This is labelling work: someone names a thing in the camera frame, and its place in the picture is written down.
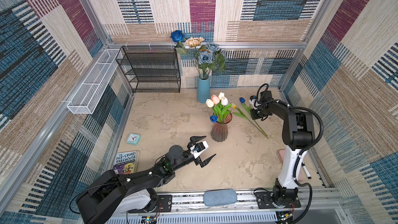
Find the red ribbed glass vase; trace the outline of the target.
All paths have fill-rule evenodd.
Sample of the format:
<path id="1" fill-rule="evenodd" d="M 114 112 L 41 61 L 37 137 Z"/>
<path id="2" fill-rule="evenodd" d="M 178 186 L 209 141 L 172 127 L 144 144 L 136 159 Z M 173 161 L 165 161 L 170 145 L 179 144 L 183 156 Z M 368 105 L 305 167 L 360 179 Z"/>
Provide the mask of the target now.
<path id="1" fill-rule="evenodd" d="M 216 142 L 223 142 L 228 137 L 228 124 L 232 121 L 232 114 L 229 113 L 224 123 L 220 123 L 219 121 L 214 121 L 214 125 L 211 130 L 211 137 Z"/>

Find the pink tulip stem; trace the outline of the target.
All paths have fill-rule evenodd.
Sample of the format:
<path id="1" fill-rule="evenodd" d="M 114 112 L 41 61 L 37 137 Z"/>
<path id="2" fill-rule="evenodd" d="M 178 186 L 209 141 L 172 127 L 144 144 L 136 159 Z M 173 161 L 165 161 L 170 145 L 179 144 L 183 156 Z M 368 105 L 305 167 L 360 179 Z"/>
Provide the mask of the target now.
<path id="1" fill-rule="evenodd" d="M 222 115 L 221 115 L 221 100 L 218 98 L 217 95 L 212 95 L 210 98 L 214 104 L 214 106 L 212 107 L 213 111 L 214 111 L 214 115 L 217 116 L 217 121 L 218 122 L 222 122 Z"/>

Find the light blue cylindrical vase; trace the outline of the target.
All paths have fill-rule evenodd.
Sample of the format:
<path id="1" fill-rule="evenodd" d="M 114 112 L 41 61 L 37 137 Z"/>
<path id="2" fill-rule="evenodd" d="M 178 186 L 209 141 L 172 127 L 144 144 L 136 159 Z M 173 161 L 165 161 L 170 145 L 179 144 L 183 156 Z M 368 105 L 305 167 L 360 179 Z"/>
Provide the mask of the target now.
<path id="1" fill-rule="evenodd" d="M 210 78 L 197 78 L 197 100 L 205 103 L 210 98 Z"/>

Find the pale blue rose bouquet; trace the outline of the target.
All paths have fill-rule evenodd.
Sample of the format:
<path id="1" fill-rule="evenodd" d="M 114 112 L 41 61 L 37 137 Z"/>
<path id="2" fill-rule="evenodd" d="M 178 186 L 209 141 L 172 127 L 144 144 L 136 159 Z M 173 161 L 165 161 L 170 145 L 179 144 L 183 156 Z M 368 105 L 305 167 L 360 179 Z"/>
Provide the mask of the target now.
<path id="1" fill-rule="evenodd" d="M 200 47 L 194 54 L 194 62 L 199 79 L 209 79 L 213 71 L 222 72 L 226 69 L 226 52 L 216 43 L 208 43 Z"/>

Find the cream sunflower with stem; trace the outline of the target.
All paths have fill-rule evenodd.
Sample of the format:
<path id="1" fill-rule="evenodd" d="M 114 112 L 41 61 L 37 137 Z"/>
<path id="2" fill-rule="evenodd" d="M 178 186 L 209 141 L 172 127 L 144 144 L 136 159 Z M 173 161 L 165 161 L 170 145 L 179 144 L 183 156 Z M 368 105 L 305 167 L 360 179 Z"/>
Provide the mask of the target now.
<path id="1" fill-rule="evenodd" d="M 189 48 L 196 48 L 198 46 L 202 45 L 202 42 L 205 39 L 203 37 L 191 37 L 189 39 L 187 39 L 185 41 L 185 44 L 189 47 Z"/>

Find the dark blue rose stem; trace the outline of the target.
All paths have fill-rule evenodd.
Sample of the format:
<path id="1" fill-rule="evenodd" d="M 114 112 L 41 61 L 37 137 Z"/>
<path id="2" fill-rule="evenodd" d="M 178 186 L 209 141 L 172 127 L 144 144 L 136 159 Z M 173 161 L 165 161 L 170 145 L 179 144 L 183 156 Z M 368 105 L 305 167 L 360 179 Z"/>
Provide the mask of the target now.
<path id="1" fill-rule="evenodd" d="M 178 53 L 180 53 L 182 55 L 188 54 L 187 49 L 184 46 L 185 36 L 182 31 L 176 30 L 176 31 L 172 32 L 170 38 L 176 44 L 175 49 Z"/>

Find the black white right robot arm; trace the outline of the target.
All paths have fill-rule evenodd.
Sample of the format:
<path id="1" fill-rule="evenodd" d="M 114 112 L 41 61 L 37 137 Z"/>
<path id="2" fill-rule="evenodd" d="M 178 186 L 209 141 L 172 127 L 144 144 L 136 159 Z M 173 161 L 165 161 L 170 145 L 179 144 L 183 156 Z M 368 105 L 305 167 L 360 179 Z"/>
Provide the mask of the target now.
<path id="1" fill-rule="evenodd" d="M 305 107 L 293 107 L 272 97 L 269 85 L 259 87 L 256 95 L 250 97 L 253 108 L 252 120 L 265 120 L 275 115 L 283 120 L 282 140 L 285 144 L 283 168 L 275 181 L 273 191 L 267 200 L 274 208 L 289 207 L 297 199 L 298 175 L 307 151 L 317 144 L 323 135 L 323 122 L 318 114 Z"/>

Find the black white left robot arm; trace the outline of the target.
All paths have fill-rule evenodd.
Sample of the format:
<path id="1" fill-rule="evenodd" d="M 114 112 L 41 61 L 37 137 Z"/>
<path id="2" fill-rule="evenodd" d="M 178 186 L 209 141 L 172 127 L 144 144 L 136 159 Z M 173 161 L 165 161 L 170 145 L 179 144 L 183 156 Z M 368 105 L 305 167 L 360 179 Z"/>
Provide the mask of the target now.
<path id="1" fill-rule="evenodd" d="M 76 196 L 76 205 L 85 224 L 106 223 L 122 200 L 139 191 L 168 184 L 178 169 L 195 163 L 205 167 L 214 156 L 204 161 L 200 155 L 209 147 L 205 136 L 192 136 L 187 150 L 179 145 L 172 146 L 154 166 L 132 174 L 116 174 L 113 170 L 104 172 L 83 192 Z"/>

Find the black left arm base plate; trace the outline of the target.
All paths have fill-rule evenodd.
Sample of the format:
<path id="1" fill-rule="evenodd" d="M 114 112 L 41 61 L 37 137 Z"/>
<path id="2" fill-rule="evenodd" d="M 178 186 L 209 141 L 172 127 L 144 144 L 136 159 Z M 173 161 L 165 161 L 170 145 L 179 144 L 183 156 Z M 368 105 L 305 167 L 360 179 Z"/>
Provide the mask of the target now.
<path id="1" fill-rule="evenodd" d="M 172 209 L 172 195 L 158 195 L 156 198 L 151 199 L 144 209 L 132 209 L 129 210 L 129 214 L 138 213 L 156 213 L 159 209 L 162 213 L 171 212 Z"/>

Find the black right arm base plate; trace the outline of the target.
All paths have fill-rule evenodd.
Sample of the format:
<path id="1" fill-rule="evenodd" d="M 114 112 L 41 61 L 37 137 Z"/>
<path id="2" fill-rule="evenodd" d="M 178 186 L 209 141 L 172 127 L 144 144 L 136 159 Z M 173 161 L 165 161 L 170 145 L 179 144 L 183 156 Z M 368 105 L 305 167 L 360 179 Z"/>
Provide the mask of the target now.
<path id="1" fill-rule="evenodd" d="M 301 208 L 299 198 L 279 198 L 274 201 L 269 191 L 254 191 L 259 209 Z"/>

